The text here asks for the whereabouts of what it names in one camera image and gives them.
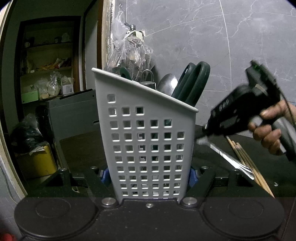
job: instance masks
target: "black garbage bag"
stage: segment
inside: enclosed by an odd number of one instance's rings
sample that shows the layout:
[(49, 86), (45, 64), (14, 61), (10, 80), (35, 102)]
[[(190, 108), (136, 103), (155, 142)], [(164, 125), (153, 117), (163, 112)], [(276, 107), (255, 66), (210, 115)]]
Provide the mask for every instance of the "black garbage bag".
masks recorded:
[(10, 139), (16, 153), (28, 153), (46, 145), (38, 129), (36, 117), (31, 113), (16, 126)]

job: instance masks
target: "cardboard box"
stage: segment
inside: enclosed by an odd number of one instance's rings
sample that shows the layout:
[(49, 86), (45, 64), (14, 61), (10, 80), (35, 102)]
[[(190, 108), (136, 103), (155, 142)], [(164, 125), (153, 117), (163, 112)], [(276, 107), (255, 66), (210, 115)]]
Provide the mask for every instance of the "cardboard box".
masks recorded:
[(49, 144), (44, 146), (42, 151), (19, 156), (17, 163), (25, 179), (48, 176), (57, 170)]
[(38, 100), (38, 91), (32, 91), (22, 94), (22, 103), (29, 103)]
[(70, 94), (74, 93), (73, 85), (63, 85), (62, 86), (62, 94)]

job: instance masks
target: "yellow bin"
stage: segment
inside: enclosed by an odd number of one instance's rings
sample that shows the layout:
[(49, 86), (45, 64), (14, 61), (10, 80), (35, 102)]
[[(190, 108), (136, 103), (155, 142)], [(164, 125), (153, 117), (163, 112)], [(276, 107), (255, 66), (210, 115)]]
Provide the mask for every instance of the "yellow bin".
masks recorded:
[(21, 155), (17, 158), (19, 167), (26, 179), (44, 177), (56, 172), (57, 166), (54, 161), (49, 144), (43, 147), (44, 151), (38, 151), (29, 155)]

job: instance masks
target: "gray marble wall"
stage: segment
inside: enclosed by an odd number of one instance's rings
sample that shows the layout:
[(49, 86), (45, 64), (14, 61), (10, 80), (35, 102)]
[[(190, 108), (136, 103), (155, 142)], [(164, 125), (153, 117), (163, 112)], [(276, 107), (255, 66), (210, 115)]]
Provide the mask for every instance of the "gray marble wall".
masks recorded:
[(211, 74), (196, 107), (197, 124), (237, 85), (252, 59), (277, 77), (296, 102), (296, 9), (285, 0), (117, 0), (127, 22), (145, 29), (154, 49), (156, 79), (180, 77), (189, 62), (206, 61)]

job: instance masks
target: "white plastic utensil holder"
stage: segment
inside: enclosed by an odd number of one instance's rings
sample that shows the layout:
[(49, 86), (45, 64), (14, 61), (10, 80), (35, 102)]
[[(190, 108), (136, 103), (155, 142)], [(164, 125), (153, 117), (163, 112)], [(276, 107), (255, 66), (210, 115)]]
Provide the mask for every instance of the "white plastic utensil holder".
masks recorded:
[(116, 74), (93, 68), (106, 160), (122, 199), (180, 201), (188, 183), (198, 110)]

